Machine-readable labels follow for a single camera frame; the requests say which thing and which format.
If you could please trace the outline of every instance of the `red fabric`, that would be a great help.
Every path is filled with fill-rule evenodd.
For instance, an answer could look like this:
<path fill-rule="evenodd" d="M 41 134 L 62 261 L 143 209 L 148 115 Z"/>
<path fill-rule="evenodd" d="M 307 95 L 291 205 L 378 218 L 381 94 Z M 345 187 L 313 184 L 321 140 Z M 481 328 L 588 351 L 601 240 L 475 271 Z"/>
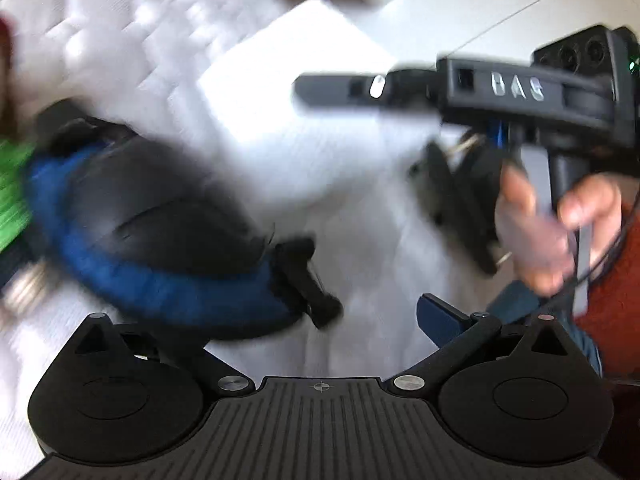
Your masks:
<path fill-rule="evenodd" d="M 575 320 L 600 349 L 605 377 L 640 376 L 640 221 L 636 216 L 619 259 L 590 286 L 589 311 Z"/>

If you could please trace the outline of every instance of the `green object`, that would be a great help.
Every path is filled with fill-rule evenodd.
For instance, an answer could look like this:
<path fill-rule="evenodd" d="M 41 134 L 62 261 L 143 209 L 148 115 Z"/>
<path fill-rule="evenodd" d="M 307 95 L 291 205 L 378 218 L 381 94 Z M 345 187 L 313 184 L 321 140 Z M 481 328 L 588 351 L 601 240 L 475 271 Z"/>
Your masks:
<path fill-rule="evenodd" d="M 0 251 L 14 241 L 31 220 L 22 195 L 20 168 L 33 147 L 0 140 Z"/>

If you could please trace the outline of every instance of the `quilted mattress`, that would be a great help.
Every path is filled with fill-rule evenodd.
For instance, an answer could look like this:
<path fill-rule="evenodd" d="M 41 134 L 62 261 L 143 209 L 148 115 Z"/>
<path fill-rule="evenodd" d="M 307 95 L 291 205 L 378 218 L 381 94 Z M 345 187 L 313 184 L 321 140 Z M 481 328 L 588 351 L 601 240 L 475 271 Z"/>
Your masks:
<path fill-rule="evenodd" d="M 80 96 L 95 115 L 208 163 L 276 238 L 316 233 L 314 270 L 344 303 L 344 319 L 327 332 L 305 319 L 260 340 L 207 346 L 257 384 L 266 375 L 386 378 L 435 350 L 415 322 L 422 293 L 468 312 L 495 294 L 498 285 L 479 278 L 431 225 L 425 195 L 407 177 L 440 134 L 437 116 L 314 112 L 290 95 L 301 72 L 396 63 L 322 1 L 290 12 L 282 0 L 0 0 L 0 9 L 17 33 L 26 120 Z M 116 317 L 66 282 L 0 332 L 2 480 L 41 459 L 29 396 L 96 310 Z"/>

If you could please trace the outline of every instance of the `fingernail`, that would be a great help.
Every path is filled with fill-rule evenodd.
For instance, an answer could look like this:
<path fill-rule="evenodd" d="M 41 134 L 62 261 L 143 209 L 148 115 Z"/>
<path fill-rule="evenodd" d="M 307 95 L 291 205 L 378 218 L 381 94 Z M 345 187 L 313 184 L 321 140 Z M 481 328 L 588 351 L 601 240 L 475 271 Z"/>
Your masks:
<path fill-rule="evenodd" d="M 568 227 L 577 226 L 582 221 L 582 205 L 577 198 L 566 196 L 562 200 L 560 219 Z"/>

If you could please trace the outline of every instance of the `human hand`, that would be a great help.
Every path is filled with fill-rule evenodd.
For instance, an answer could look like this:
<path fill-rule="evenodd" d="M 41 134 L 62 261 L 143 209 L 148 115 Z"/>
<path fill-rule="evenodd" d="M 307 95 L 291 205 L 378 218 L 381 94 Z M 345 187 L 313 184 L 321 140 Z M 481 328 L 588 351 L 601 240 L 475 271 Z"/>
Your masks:
<path fill-rule="evenodd" d="M 500 198 L 527 216 L 536 213 L 536 193 L 527 177 L 517 168 L 505 165 L 500 174 Z M 590 263 L 597 263 L 620 231 L 622 196 L 620 188 L 609 177 L 594 174 L 581 180 L 562 197 L 558 218 L 569 230 L 593 224 Z M 540 296 L 552 296 L 574 270 L 573 259 L 558 259 L 548 268 L 535 268 L 514 259 L 518 277 Z"/>

